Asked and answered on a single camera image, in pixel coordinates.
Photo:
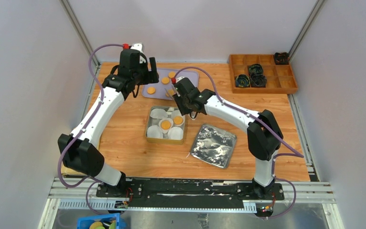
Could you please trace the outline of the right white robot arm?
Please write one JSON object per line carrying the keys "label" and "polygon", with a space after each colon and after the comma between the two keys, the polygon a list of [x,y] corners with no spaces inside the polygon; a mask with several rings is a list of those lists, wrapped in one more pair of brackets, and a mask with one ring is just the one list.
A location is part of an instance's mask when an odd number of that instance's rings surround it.
{"label": "right white robot arm", "polygon": [[275,182],[274,156],[281,146],[283,134],[272,112],[245,109],[221,98],[209,89],[199,91],[187,77],[172,79],[173,100],[181,114],[195,119],[198,114],[220,118],[244,131],[248,149],[255,157],[254,195],[265,199]]}

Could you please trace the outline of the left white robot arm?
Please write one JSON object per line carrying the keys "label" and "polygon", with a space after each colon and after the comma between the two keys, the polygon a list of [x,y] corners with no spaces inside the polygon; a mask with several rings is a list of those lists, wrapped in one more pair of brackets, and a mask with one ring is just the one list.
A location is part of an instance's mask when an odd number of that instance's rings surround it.
{"label": "left white robot arm", "polygon": [[140,86],[159,81],[156,60],[144,55],[142,43],[125,43],[120,47],[119,64],[112,68],[103,82],[92,73],[99,95],[72,132],[58,138],[61,155],[57,165],[59,174],[61,167],[65,166],[84,174],[85,178],[109,185],[108,190],[115,197],[122,197],[127,191],[125,174],[105,162],[97,148],[100,137],[110,118],[129,95],[137,97]]}

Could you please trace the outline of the square metal cookie tin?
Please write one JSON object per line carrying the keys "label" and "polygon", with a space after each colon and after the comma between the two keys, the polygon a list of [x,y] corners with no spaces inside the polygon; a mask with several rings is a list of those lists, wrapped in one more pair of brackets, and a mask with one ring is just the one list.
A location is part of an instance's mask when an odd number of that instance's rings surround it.
{"label": "square metal cookie tin", "polygon": [[186,136],[187,121],[178,108],[153,106],[149,111],[145,137],[149,143],[181,145]]}

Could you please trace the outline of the metal tongs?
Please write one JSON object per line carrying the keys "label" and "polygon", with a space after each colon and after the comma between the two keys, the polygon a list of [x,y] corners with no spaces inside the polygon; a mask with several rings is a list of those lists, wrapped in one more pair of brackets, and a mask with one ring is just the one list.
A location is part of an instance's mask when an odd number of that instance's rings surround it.
{"label": "metal tongs", "polygon": [[172,99],[176,104],[178,104],[178,100],[181,98],[179,93],[177,92],[177,89],[174,87],[171,88],[165,88],[166,96],[170,99]]}

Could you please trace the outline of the lavender plastic tray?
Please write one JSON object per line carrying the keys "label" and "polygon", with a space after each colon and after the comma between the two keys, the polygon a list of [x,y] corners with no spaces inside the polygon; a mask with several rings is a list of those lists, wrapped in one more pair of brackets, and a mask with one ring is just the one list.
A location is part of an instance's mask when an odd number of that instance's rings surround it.
{"label": "lavender plastic tray", "polygon": [[[165,93],[165,88],[169,89],[169,88],[172,87],[171,81],[170,81],[169,84],[166,84],[166,85],[161,83],[161,79],[163,77],[168,77],[169,72],[176,72],[177,73],[178,70],[177,69],[168,69],[168,68],[158,68],[157,73],[159,75],[159,82],[144,85],[143,88],[142,88],[143,97],[152,98],[152,99],[171,100],[170,98],[168,98],[166,96],[166,93]],[[184,70],[184,71],[180,72],[178,74],[178,76],[186,77],[193,83],[194,86],[198,86],[198,83],[199,83],[199,73],[198,72],[191,71],[191,70]],[[156,93],[155,94],[147,94],[147,88],[148,87],[155,87],[156,88]]]}

